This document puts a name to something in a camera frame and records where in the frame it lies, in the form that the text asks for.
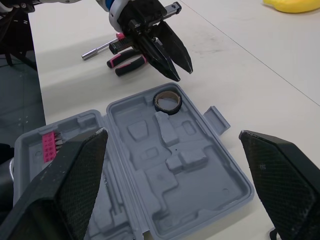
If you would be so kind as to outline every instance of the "open tool case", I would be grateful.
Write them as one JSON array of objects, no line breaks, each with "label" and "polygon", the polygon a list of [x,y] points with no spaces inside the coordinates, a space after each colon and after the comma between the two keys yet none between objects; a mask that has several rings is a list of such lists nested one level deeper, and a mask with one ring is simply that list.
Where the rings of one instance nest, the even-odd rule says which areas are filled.
[{"label": "open tool case", "polygon": [[[183,103],[168,116],[156,112],[153,98],[170,90],[180,93]],[[85,240],[142,240],[146,231],[156,240],[180,239],[254,197],[219,140],[230,125],[215,107],[202,116],[182,89],[169,83],[111,103],[103,117],[90,110],[19,137],[14,202],[42,170],[42,135],[54,131],[67,141],[97,127],[105,127],[109,138]]]}]

